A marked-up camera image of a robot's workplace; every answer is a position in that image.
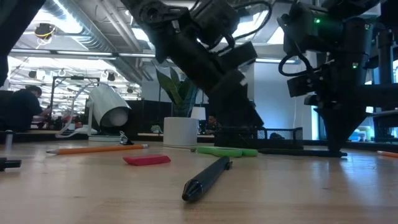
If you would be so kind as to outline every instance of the green leaf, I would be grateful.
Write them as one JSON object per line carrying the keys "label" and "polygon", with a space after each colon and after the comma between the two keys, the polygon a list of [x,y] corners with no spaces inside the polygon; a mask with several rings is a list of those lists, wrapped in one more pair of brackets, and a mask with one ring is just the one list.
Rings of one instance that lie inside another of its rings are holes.
{"label": "green leaf", "polygon": [[170,67],[170,77],[172,78],[175,86],[177,87],[177,89],[180,88],[180,78],[178,77],[177,72],[174,70],[174,68]]}
{"label": "green leaf", "polygon": [[185,99],[187,95],[189,94],[189,91],[191,90],[191,87],[196,87],[193,82],[189,79],[186,78],[180,85],[180,88],[178,89],[178,93],[181,96],[181,99]]}
{"label": "green leaf", "polygon": [[187,117],[195,105],[198,88],[189,78],[186,78],[181,84],[178,92],[183,99],[183,103],[180,106],[174,107],[174,115],[178,117]]}
{"label": "green leaf", "polygon": [[172,100],[175,105],[181,105],[183,103],[183,100],[179,95],[178,89],[174,85],[172,79],[160,72],[158,69],[156,70],[156,76],[157,80],[159,81],[160,87],[162,87],[162,89],[167,93],[170,100]]}

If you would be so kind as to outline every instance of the orange pencil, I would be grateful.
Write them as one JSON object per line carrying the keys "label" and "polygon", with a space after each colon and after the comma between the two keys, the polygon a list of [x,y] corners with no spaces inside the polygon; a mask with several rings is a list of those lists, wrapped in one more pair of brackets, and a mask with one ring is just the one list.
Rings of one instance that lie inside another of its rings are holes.
{"label": "orange pencil", "polygon": [[396,157],[396,158],[398,158],[398,153],[394,153],[394,152],[378,151],[377,153],[378,153],[379,155],[382,155],[382,156],[389,156],[389,157]]}
{"label": "orange pencil", "polygon": [[149,146],[147,144],[143,145],[132,145],[132,146],[104,146],[104,147],[84,147],[75,149],[57,149],[53,151],[47,151],[47,153],[56,155],[65,154],[80,154],[80,153],[91,153],[91,152],[113,152],[122,150],[133,150],[133,149],[146,149]]}

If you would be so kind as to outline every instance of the potted plant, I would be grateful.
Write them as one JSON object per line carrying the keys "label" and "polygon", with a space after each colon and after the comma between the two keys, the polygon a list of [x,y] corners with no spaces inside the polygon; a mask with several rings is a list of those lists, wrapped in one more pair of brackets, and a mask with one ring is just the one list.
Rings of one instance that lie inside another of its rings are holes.
{"label": "potted plant", "polygon": [[156,69],[160,87],[173,104],[174,116],[164,119],[163,144],[169,147],[191,147],[197,144],[197,120],[189,118],[195,105],[198,88],[187,77],[180,79],[170,67],[170,77]]}

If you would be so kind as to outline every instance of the white pot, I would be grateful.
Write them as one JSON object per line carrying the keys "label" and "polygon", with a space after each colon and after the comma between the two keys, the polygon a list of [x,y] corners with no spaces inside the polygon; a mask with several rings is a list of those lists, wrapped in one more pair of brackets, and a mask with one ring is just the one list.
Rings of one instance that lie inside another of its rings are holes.
{"label": "white pot", "polygon": [[165,118],[163,145],[192,147],[198,143],[198,120],[193,118]]}

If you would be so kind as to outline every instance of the lamp shade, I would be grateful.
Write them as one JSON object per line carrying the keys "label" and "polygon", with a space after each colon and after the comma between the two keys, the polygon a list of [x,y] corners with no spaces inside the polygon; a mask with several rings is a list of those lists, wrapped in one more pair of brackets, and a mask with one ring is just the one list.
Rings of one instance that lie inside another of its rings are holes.
{"label": "lamp shade", "polygon": [[89,96],[99,126],[110,128],[126,124],[130,107],[112,87],[100,85]]}
{"label": "lamp shade", "polygon": [[198,120],[206,120],[206,109],[202,107],[194,106],[192,108],[191,118]]}

